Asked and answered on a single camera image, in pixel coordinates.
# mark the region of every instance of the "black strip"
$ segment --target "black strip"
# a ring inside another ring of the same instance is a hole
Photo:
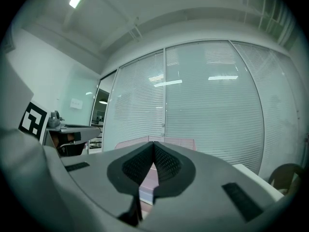
[[[228,183],[222,186],[222,188],[246,222],[262,214],[263,210],[236,183]]]
[[[131,226],[137,226],[139,221],[142,220],[140,199],[134,197],[129,211],[121,214],[118,218]]]
[[[81,141],[81,139],[82,139],[81,133],[80,132],[75,132],[74,133],[74,140],[75,141]]]
[[[58,140],[59,140],[59,145],[69,143],[68,134],[57,133],[57,136],[58,136]]]
[[[81,169],[81,168],[88,167],[88,166],[90,165],[87,162],[80,162],[77,164],[65,166],[65,168],[68,172],[70,172],[70,171],[74,171],[74,170]]]
[[[115,70],[115,71],[113,71],[113,72],[107,74],[106,76],[102,77],[102,78],[100,79],[100,81],[102,81],[104,78],[106,78],[106,77],[108,77],[108,76],[114,74],[116,71],[117,71],[117,70]]]

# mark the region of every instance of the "ceiling beam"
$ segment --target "ceiling beam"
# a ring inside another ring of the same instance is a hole
[[[76,13],[75,9],[70,6],[69,11],[66,14],[66,17],[64,18],[64,22],[62,24],[62,30],[67,32],[69,31],[70,27],[72,26],[73,22],[73,16]]]
[[[287,16],[285,16],[285,22],[283,25],[283,30],[281,32],[280,37],[278,38],[278,44],[280,45],[284,45],[284,43],[287,41],[287,39],[289,38],[293,28],[294,28],[294,19],[291,15],[291,13],[287,13]]]
[[[40,16],[35,21],[33,21],[33,24],[47,29],[53,34],[65,39],[66,41],[74,43],[76,46],[87,51],[96,58],[102,57],[102,54],[98,53],[98,45],[95,44],[92,40],[74,30],[63,32],[62,25],[48,16]]]
[[[266,5],[266,0],[263,0],[263,9],[262,9],[262,15],[261,15],[261,18],[260,18],[259,29],[261,28],[262,21],[263,21],[263,18],[264,18],[265,5]]]
[[[131,32],[136,26],[136,22],[134,20],[129,20],[125,25],[116,29],[112,34],[110,34],[101,44],[99,52],[104,52],[111,44],[113,44],[116,40],[120,39],[127,32]]]
[[[116,29],[112,34],[110,34],[105,40],[102,41],[99,52],[105,51],[112,43],[114,43],[116,40],[121,38],[126,33],[130,33],[132,38],[135,41],[138,41],[138,38],[142,38],[142,35],[137,28],[137,17],[130,16],[126,10],[124,9],[123,5],[119,0],[100,0],[105,6],[109,6],[116,14],[122,18],[124,25],[122,27],[119,27]],[[132,32],[132,30],[135,29],[138,35]]]

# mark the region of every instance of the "brown chair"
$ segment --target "brown chair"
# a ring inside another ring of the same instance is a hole
[[[304,169],[297,164],[288,163],[284,164],[271,174],[268,183],[271,184],[275,189],[286,191],[283,194],[295,193],[300,185],[300,180],[304,173]]]

